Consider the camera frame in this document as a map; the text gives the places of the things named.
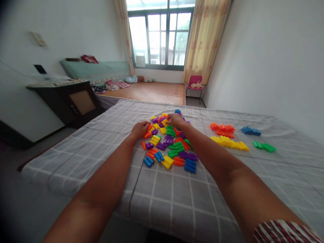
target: window frame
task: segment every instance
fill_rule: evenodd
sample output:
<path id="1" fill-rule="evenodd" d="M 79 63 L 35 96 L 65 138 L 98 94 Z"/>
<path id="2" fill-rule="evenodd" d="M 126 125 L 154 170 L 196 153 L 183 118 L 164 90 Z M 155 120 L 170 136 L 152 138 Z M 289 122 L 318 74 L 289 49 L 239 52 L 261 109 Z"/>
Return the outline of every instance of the window frame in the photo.
<path id="1" fill-rule="evenodd" d="M 190 28 L 191 28 L 191 22 L 192 22 L 192 16 L 193 16 L 194 7 L 185 7 L 185 8 L 170 8 L 170 0 L 168 0 L 168 6 L 167 8 L 162 9 L 144 9 L 144 10 L 133 10 L 128 11 L 128 21 L 131 17 L 145 17 L 145 24 L 146 24 L 146 38 L 147 38 L 147 57 L 148 57 L 148 63 L 145 64 L 145 67 L 137 67 L 136 61 L 135 61 L 135 53 L 134 53 L 134 47 L 133 47 L 133 40 L 132 40 L 132 34 L 130 31 L 131 36 L 131 47 L 132 47 L 132 61 L 134 68 L 139 69 L 160 69 L 160 70 L 178 70 L 183 71 L 184 65 L 169 65 L 168 64 L 168 57 L 169 57 L 169 35 L 170 35 L 170 15 L 171 14 L 182 14 L 182 13 L 191 13 L 190 16 L 190 23 L 189 23 L 189 29 L 188 30 L 178 30 L 178 15 L 177 15 L 177 22 L 175 26 L 175 30 L 172 30 L 171 32 L 175 32 L 174 36 L 174 49 L 176 47 L 176 40 L 177 40 L 177 33 L 179 32 L 188 32 L 188 39 L 187 39 L 187 49 L 188 49 L 188 42 L 189 42 L 189 35 L 190 35 Z M 161 15 L 166 14 L 166 30 L 165 30 L 165 63 L 162 64 L 151 64 L 151 53 L 150 53 L 150 35 L 149 35 L 149 21 L 148 21 L 148 15 L 160 15 L 160 30 L 155 30 L 155 32 L 160 32 L 160 50 L 161 50 L 161 33 L 164 32 L 164 30 L 161 30 Z"/>

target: red bag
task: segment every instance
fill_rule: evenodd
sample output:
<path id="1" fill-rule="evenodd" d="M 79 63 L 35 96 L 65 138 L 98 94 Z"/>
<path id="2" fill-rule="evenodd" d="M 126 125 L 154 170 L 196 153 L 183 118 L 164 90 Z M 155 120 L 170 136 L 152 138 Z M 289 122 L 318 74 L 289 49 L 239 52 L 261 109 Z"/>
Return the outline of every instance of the red bag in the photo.
<path id="1" fill-rule="evenodd" d="M 92 55 L 83 55 L 81 59 L 88 63 L 99 63 L 97 59 Z"/>

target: curtain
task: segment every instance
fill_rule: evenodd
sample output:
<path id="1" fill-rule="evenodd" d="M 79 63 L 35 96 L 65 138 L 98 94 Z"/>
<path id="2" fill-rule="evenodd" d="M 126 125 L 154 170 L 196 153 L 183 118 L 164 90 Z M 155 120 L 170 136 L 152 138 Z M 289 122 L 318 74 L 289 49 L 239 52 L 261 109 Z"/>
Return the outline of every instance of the curtain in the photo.
<path id="1" fill-rule="evenodd" d="M 126 0 L 114 0 L 117 19 L 119 21 L 119 29 L 121 31 L 121 38 L 124 41 L 124 45 L 129 58 L 129 67 L 131 70 L 131 76 L 135 75 L 135 70 L 132 61 L 132 46 L 131 46 L 131 34 L 129 32 L 129 21 Z"/>
<path id="2" fill-rule="evenodd" d="M 206 85 L 215 61 L 231 0 L 196 0 L 183 82 L 201 75 Z"/>

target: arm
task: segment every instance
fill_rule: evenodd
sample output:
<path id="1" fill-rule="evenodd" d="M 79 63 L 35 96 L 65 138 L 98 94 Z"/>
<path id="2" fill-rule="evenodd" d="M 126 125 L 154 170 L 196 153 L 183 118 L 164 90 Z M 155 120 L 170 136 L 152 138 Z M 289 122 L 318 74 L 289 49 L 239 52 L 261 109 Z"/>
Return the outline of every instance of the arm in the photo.
<path id="1" fill-rule="evenodd" d="M 97 242 L 125 187 L 133 147 L 149 122 L 131 134 L 84 184 L 46 235 L 44 242 Z"/>
<path id="2" fill-rule="evenodd" d="M 182 130 L 216 181 L 247 242 L 253 241 L 254 229 L 264 221 L 281 219 L 305 225 L 242 161 L 180 115 L 169 114 L 170 118 L 169 124 Z"/>

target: green cushion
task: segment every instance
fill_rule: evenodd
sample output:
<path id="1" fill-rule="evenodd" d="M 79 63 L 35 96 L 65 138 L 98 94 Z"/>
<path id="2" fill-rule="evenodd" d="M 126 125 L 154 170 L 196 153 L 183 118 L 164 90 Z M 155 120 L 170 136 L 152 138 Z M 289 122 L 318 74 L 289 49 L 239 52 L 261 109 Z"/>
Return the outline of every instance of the green cushion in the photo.
<path id="1" fill-rule="evenodd" d="M 66 74 L 71 78 L 79 78 L 90 81 L 91 84 L 114 81 L 125 81 L 131 75 L 127 62 L 105 61 L 99 63 L 87 63 L 84 61 L 60 61 Z"/>

